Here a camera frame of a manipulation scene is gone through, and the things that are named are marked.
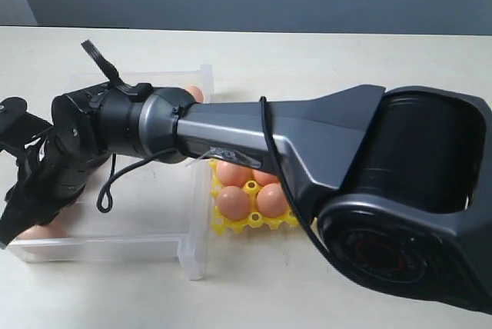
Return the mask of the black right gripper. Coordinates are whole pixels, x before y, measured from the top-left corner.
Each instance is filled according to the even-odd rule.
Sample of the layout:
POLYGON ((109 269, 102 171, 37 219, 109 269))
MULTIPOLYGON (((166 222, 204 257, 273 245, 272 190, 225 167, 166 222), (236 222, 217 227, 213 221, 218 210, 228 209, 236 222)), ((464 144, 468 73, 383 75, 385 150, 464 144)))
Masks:
POLYGON ((5 196, 1 215, 1 249, 36 224, 47 224, 84 191, 89 177, 108 159, 72 154, 53 132, 28 149, 18 180, 5 196))

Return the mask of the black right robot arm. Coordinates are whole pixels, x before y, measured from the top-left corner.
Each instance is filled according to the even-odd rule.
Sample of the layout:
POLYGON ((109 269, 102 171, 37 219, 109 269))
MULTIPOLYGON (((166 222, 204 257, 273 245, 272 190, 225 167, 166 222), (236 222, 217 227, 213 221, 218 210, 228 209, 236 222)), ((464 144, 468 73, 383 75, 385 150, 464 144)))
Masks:
POLYGON ((359 85, 305 101, 198 103, 181 88, 95 85, 52 121, 10 98, 1 147, 18 180, 1 244, 72 204, 111 155, 216 158, 278 177, 316 248, 346 278, 397 297, 491 311, 491 109, 426 87, 359 85))

